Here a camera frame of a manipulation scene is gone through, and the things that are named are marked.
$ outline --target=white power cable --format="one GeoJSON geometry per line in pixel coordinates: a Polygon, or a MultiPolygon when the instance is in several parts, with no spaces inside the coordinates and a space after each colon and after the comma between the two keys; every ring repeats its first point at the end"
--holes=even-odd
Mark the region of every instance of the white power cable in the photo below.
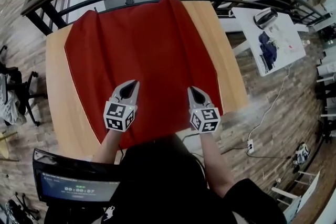
{"type": "Polygon", "coordinates": [[[251,131],[250,134],[248,135],[248,140],[250,140],[252,133],[253,133],[255,130],[257,130],[257,129],[262,125],[262,123],[263,123],[263,121],[264,121],[264,119],[265,119],[266,114],[267,114],[268,112],[271,111],[271,109],[273,108],[275,102],[278,100],[278,98],[279,98],[279,96],[280,96],[280,94],[281,94],[281,91],[282,91],[282,89],[283,89],[283,87],[284,87],[283,84],[285,83],[285,79],[287,79],[287,78],[289,77],[290,68],[292,67],[292,65],[293,65],[293,63],[292,63],[292,64],[289,66],[289,68],[288,68],[288,74],[284,77],[284,80],[282,81],[282,85],[281,85],[281,88],[280,88],[280,91],[279,91],[277,97],[276,97],[275,100],[273,101],[271,107],[264,113],[264,116],[262,117],[261,122],[260,122],[256,127],[254,127],[254,128],[252,129],[252,131],[251,131]]]}

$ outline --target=red cloth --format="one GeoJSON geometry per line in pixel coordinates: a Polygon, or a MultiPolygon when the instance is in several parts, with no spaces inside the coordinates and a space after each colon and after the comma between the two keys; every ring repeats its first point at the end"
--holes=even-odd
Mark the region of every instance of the red cloth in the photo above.
{"type": "Polygon", "coordinates": [[[190,127],[187,88],[196,86],[223,114],[216,70],[179,0],[112,12],[86,12],[65,52],[84,111],[100,142],[105,102],[114,88],[139,80],[138,111],[121,140],[128,148],[190,127]]]}

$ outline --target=monitor screen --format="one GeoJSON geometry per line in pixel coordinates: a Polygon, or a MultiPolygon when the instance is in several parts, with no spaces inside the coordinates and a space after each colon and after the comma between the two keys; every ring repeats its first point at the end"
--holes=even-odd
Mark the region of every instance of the monitor screen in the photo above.
{"type": "Polygon", "coordinates": [[[120,182],[88,181],[41,173],[44,195],[75,201],[109,201],[120,182]]]}

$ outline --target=black monitor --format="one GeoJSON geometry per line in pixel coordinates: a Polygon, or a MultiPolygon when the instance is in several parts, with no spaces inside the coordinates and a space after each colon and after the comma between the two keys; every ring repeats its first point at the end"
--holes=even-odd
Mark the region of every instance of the black monitor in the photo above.
{"type": "Polygon", "coordinates": [[[40,201],[70,206],[107,206],[125,177],[120,165],[71,159],[34,150],[33,169],[40,201]]]}

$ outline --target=wooden floor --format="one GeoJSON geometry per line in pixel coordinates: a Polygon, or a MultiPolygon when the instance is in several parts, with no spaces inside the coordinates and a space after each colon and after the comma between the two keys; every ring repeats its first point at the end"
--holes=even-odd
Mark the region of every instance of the wooden floor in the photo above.
{"type": "MultiPolygon", "coordinates": [[[[38,72],[37,87],[39,92],[43,92],[46,91],[45,37],[28,19],[20,16],[24,1],[0,1],[0,10],[3,10],[0,15],[0,40],[3,45],[8,46],[7,52],[0,56],[0,60],[8,67],[17,66],[24,80],[27,80],[32,71],[38,72]]],[[[303,141],[311,146],[312,152],[318,146],[315,143],[315,132],[322,104],[315,98],[314,85],[317,78],[316,60],[322,56],[322,45],[316,35],[303,35],[303,38],[311,41],[306,47],[307,56],[293,64],[290,76],[284,82],[281,96],[265,117],[262,126],[251,135],[254,140],[254,156],[293,156],[296,147],[303,141]]],[[[242,41],[242,36],[230,35],[229,39],[234,46],[242,41]]],[[[241,111],[223,116],[222,128],[216,134],[218,146],[223,153],[232,147],[246,147],[250,131],[260,123],[262,115],[276,98],[283,78],[288,73],[288,68],[284,68],[269,76],[261,77],[250,51],[239,55],[237,61],[250,105],[241,111]]],[[[44,215],[43,210],[46,210],[46,207],[36,196],[32,152],[34,148],[40,148],[57,153],[58,144],[48,100],[35,100],[33,110],[36,120],[41,121],[39,127],[33,125],[29,116],[28,122],[22,126],[8,128],[0,123],[0,130],[18,132],[18,135],[9,140],[8,145],[10,157],[20,160],[18,163],[1,162],[0,202],[6,202],[16,191],[25,193],[32,205],[42,210],[44,215]]],[[[325,159],[328,159],[329,153],[332,157],[335,156],[332,145],[328,145],[324,150],[325,159]]],[[[267,193],[270,192],[277,177],[283,178],[279,187],[284,189],[297,176],[288,171],[291,160],[250,158],[246,155],[246,150],[230,151],[224,156],[231,164],[237,180],[251,178],[267,193]]],[[[312,165],[311,169],[313,169],[311,172],[317,172],[319,167],[312,165]]],[[[320,195],[321,203],[334,187],[334,177],[329,181],[331,182],[329,187],[324,188],[328,191],[320,195]]]]}

